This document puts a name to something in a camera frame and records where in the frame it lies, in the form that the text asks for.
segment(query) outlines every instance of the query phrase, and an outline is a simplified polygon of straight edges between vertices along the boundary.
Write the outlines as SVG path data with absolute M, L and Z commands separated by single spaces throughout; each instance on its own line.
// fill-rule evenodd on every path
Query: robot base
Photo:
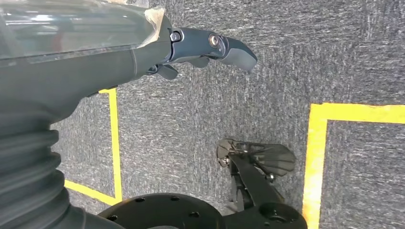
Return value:
M 222 216 L 203 200 L 158 193 L 124 200 L 99 216 L 126 229 L 307 229 L 301 214 L 271 185 L 275 176 L 294 168 L 295 157 L 286 147 L 223 139 L 217 157 L 230 170 L 236 213 Z

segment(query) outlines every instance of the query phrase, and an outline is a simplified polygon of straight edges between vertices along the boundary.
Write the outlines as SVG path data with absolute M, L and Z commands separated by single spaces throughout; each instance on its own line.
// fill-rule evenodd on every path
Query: screw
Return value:
M 222 167 L 226 167 L 229 165 L 230 160 L 228 157 L 224 157 L 224 158 L 218 159 L 218 162 Z
M 170 40 L 171 40 L 172 42 L 178 42 L 178 41 L 181 40 L 181 35 L 180 35 L 178 32 L 172 32 L 172 33 L 170 34 Z
M 276 180 L 276 177 L 271 173 L 270 175 L 266 176 L 266 179 L 273 183 Z
M 217 47 L 218 47 L 218 44 L 219 44 L 219 39 L 218 39 L 218 37 L 217 37 L 215 34 L 211 34 L 211 35 L 210 35 L 210 45 L 211 45 L 213 48 L 217 48 Z

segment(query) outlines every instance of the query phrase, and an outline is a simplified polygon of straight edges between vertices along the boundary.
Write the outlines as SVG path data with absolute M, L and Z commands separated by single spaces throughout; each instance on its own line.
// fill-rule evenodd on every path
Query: black plastic part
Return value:
M 124 200 L 99 216 L 126 229 L 173 226 L 178 229 L 225 229 L 221 214 L 210 204 L 176 193 L 150 194 Z

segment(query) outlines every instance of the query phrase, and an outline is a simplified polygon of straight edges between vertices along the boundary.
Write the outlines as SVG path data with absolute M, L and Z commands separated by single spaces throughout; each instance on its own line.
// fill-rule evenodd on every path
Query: yellow floor marking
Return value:
M 119 157 L 119 137 L 118 137 L 118 108 L 117 108 L 117 90 L 109 89 L 102 90 L 100 93 L 107 93 L 110 107 L 110 122 L 111 122 L 111 143 L 113 157 L 113 173 L 114 173 L 114 193 L 111 197 L 84 185 L 65 180 L 65 187 L 71 190 L 85 194 L 91 198 L 100 200 L 108 205 L 114 205 L 122 201 L 122 182 L 121 182 L 121 162 Z
M 405 124 L 405 105 L 311 105 L 302 207 L 308 229 L 319 229 L 328 120 Z
M 114 197 L 111 197 L 109 195 L 106 195 L 104 193 L 101 193 L 99 191 L 96 191 L 94 189 L 91 189 L 84 185 L 77 184 L 69 180 L 64 181 L 64 186 L 68 189 L 83 193 L 91 198 L 98 199 L 101 202 L 106 203 L 108 205 L 114 205 L 117 203 L 117 200 Z

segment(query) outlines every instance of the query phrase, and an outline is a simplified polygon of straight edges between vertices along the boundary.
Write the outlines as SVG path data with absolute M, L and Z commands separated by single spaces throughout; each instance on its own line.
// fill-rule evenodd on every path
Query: transparent plastic cover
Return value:
M 148 0 L 0 0 L 0 60 L 51 61 L 136 49 L 159 37 Z

